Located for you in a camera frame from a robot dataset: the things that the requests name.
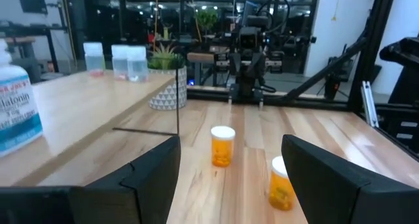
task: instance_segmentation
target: white bottle cap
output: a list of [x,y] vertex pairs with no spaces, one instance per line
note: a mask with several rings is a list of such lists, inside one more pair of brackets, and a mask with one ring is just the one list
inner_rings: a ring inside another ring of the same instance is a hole
[[6,65],[12,62],[12,56],[6,52],[0,50],[0,65]]
[[229,126],[214,126],[211,128],[211,135],[218,140],[233,140],[236,131]]
[[0,39],[0,65],[6,65],[12,62],[12,56],[6,51],[7,42]]
[[127,45],[112,45],[112,56],[118,58],[126,58]]
[[285,163],[283,162],[282,156],[278,156],[272,159],[272,170],[276,175],[288,178],[287,169],[285,168]]
[[102,43],[83,43],[84,53],[103,54]]
[[6,40],[0,39],[0,51],[6,50],[8,47]]
[[129,60],[147,60],[147,50],[143,46],[128,47],[127,57]]

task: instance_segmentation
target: white plastic bottle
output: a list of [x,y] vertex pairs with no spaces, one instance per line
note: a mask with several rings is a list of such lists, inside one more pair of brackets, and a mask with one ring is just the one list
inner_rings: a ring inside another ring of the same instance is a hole
[[133,82],[144,82],[149,79],[147,51],[145,47],[128,47],[128,79]]
[[112,66],[115,79],[128,79],[127,45],[112,45]]
[[93,77],[103,76],[105,71],[105,56],[102,43],[83,43],[86,69]]
[[0,157],[43,133],[29,77],[23,68],[10,65],[6,47],[0,39]]

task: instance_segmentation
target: clear plastic container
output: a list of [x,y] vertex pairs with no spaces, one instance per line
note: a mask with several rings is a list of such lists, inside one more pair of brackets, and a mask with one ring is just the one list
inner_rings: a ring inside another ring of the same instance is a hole
[[128,79],[127,45],[112,45],[112,66],[115,79]]
[[295,203],[295,192],[288,178],[282,156],[272,160],[269,187],[269,203],[279,210],[291,210]]
[[102,43],[83,43],[86,69],[91,76],[103,76],[105,71],[105,57]]
[[229,126],[214,126],[212,136],[212,164],[225,168],[233,158],[234,138],[236,132]]
[[133,82],[145,82],[149,79],[147,54],[145,47],[128,47],[128,80]]
[[0,39],[0,157],[43,134],[32,86],[25,69],[10,65],[12,58]]

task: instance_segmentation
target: white wall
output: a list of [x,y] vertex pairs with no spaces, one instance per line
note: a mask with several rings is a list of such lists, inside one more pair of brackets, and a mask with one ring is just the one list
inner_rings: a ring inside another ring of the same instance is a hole
[[[404,37],[417,37],[419,33],[419,0],[393,0],[380,50]],[[372,85],[374,92],[391,94],[400,76],[402,66],[386,62],[377,56],[376,64],[382,69]]]
[[304,75],[311,77],[322,70],[329,57],[340,56],[345,44],[352,45],[361,35],[374,0],[319,0],[313,36]]
[[[57,3],[62,0],[45,0],[46,3]],[[9,20],[23,25],[36,24],[59,24],[60,13],[57,8],[48,7],[48,15],[23,13],[19,0],[0,0],[0,20]],[[52,31],[52,41],[57,60],[69,60],[73,58],[70,47],[69,35],[64,31]],[[38,60],[50,60],[51,55],[48,49],[46,37],[36,37],[33,43],[35,57]]]

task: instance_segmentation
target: desk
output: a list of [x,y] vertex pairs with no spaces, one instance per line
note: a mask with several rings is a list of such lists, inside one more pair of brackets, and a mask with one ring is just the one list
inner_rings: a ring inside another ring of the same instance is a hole
[[[187,55],[188,61],[194,65],[194,81],[195,85],[201,85],[202,80],[202,64],[214,64],[214,54],[193,53]],[[213,86],[217,83],[217,73],[213,71]]]
[[[174,130],[173,112],[144,105],[119,127]],[[353,113],[222,102],[192,101],[180,109],[182,156],[168,224],[304,224],[297,205],[290,212],[268,203],[270,161],[281,154],[284,134],[294,134],[364,168],[419,188],[419,163]],[[211,165],[210,128],[236,130],[234,158]],[[146,153],[167,137],[109,131],[39,185],[86,185]]]
[[21,26],[21,25],[0,27],[0,33],[2,33],[2,36],[10,37],[13,39],[32,37],[32,36],[45,36],[48,41],[48,47],[51,54],[51,61],[54,64],[54,70],[57,73],[59,72],[58,63],[57,63],[57,57],[55,55],[54,43],[52,42],[52,36],[51,36],[51,31],[53,30],[65,31],[67,30],[67,28],[48,27],[48,26]]
[[150,75],[148,83],[116,81],[106,71],[35,85],[44,136],[0,159],[0,186],[37,184],[173,82],[169,75]]
[[9,46],[18,47],[21,58],[36,59],[32,47],[32,43],[36,41],[34,37],[7,37],[5,41]]

